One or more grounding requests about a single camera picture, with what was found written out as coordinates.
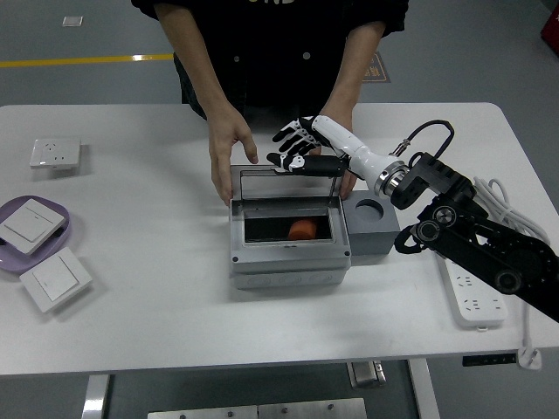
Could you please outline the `person's right hand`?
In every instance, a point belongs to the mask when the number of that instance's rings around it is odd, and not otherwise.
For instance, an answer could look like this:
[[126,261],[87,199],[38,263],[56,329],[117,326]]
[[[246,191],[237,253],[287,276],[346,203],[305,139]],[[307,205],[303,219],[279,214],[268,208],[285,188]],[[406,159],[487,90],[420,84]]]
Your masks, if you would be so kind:
[[225,104],[207,114],[209,128],[209,153],[211,180],[226,206],[232,199],[231,152],[235,144],[241,143],[247,160],[259,162],[257,146],[252,131],[241,113]]

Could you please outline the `person's left hand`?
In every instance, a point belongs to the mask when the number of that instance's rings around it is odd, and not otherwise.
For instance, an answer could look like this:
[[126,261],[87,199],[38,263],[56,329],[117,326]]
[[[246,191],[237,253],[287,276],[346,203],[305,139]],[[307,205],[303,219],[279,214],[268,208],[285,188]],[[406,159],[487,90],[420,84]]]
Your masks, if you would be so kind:
[[[343,106],[339,104],[327,103],[321,110],[320,114],[329,117],[341,126],[345,127],[350,132],[353,131],[352,122],[352,106]],[[355,184],[357,182],[357,177],[349,171],[346,171],[339,188],[339,197],[345,200],[351,194]]]

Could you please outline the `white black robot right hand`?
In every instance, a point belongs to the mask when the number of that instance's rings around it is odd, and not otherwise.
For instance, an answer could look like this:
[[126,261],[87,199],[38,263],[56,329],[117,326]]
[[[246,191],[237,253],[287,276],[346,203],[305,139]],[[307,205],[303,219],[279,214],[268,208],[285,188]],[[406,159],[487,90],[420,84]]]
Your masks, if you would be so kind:
[[340,177],[349,171],[364,180],[377,195],[390,194],[391,181],[407,169],[394,155],[378,155],[349,130],[325,115],[291,121],[273,141],[277,153],[266,159],[294,175]]

